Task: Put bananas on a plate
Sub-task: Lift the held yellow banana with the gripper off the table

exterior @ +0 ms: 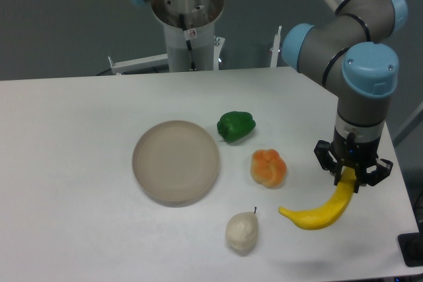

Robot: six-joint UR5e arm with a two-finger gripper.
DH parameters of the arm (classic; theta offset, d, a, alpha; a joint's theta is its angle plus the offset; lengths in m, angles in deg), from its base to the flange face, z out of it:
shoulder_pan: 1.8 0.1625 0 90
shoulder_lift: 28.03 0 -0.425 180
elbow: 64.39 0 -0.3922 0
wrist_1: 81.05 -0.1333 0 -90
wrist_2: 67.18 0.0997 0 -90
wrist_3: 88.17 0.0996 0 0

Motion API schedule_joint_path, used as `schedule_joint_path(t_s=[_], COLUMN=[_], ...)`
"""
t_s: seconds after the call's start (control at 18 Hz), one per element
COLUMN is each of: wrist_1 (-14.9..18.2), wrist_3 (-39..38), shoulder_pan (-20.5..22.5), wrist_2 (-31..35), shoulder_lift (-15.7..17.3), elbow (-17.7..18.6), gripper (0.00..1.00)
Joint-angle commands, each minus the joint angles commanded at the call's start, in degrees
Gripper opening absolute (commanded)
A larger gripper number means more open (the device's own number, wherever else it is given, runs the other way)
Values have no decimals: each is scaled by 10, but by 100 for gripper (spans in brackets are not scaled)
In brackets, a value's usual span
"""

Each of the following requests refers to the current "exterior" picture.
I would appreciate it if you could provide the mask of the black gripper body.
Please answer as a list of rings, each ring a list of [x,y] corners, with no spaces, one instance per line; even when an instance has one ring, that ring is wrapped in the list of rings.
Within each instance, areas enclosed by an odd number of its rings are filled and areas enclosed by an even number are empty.
[[[337,166],[370,167],[376,165],[377,150],[380,136],[368,139],[362,138],[357,130],[344,130],[335,127],[331,143],[331,154]]]

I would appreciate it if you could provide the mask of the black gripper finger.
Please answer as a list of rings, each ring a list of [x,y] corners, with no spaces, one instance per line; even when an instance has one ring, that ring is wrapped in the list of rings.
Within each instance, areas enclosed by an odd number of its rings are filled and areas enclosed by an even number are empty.
[[[319,140],[314,148],[314,154],[325,171],[329,171],[334,177],[334,185],[337,186],[342,178],[344,161],[334,152],[332,143]]]
[[[359,192],[360,186],[375,186],[388,176],[390,176],[393,169],[393,162],[387,159],[376,158],[371,165],[356,164],[354,172],[356,176],[356,183],[354,185],[354,193]]]

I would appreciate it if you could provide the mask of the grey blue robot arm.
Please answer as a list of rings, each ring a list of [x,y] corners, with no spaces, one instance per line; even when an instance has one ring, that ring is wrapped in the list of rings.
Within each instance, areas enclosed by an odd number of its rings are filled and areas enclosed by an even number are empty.
[[[169,69],[213,69],[214,23],[223,0],[130,0],[150,3],[163,25]],[[286,35],[281,54],[293,69],[338,99],[334,137],[319,141],[315,155],[335,182],[348,167],[355,188],[374,186],[391,173],[392,163],[379,158],[391,95],[397,87],[399,59],[383,41],[407,20],[405,0],[324,0],[335,19],[323,28],[298,24]]]

